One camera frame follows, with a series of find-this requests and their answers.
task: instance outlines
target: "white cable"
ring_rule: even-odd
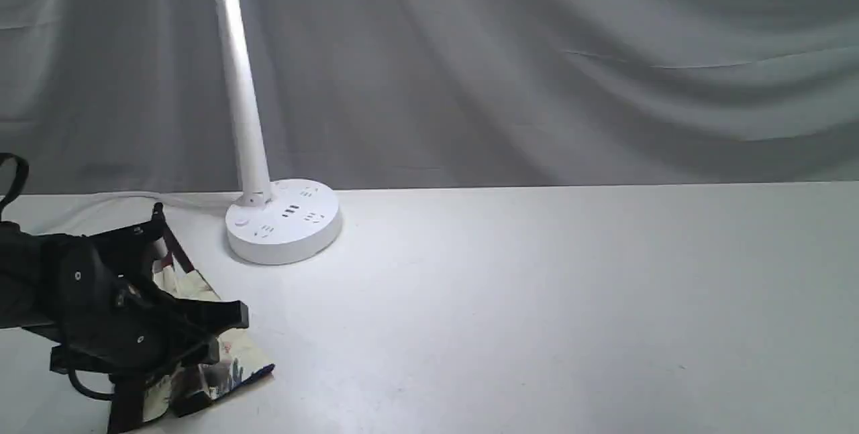
[[[172,195],[163,195],[162,193],[151,193],[148,191],[123,191],[118,193],[96,193],[89,195],[83,202],[74,205],[70,210],[62,212],[59,216],[53,217],[45,223],[41,223],[34,228],[27,228],[30,235],[43,235],[52,230],[61,228],[65,223],[68,223],[72,218],[76,217],[83,211],[89,210],[96,205],[100,205],[116,199],[128,198],[143,198],[153,199],[164,203],[167,207],[175,207],[180,209],[202,210],[216,212],[223,215],[227,208],[232,204],[232,199],[218,198],[206,201],[205,199],[182,199]]]

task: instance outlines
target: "desk lamp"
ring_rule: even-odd
[[[330,245],[343,218],[334,191],[315,180],[270,182],[240,0],[215,0],[242,196],[227,210],[233,251],[262,265],[307,259]]]

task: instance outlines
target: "gray curtain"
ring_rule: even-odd
[[[243,0],[273,178],[859,179],[859,0]],[[237,188],[212,0],[0,0],[31,193]]]

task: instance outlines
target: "black strap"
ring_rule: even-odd
[[[15,201],[21,192],[24,190],[24,184],[27,184],[27,177],[30,176],[30,163],[23,157],[10,154],[9,152],[0,152],[0,166],[4,165],[8,159],[15,161],[15,179],[12,180],[12,186],[9,187],[9,192],[0,199],[0,217],[3,216],[3,209],[9,203]]]

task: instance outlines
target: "white table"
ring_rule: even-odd
[[[283,267],[231,258],[220,217],[168,209],[277,368],[148,432],[859,431],[859,183],[342,199],[341,238]],[[11,216],[75,200],[24,198]],[[74,232],[150,204],[114,202]],[[50,345],[0,333],[0,431],[104,431],[107,405],[48,372]]]

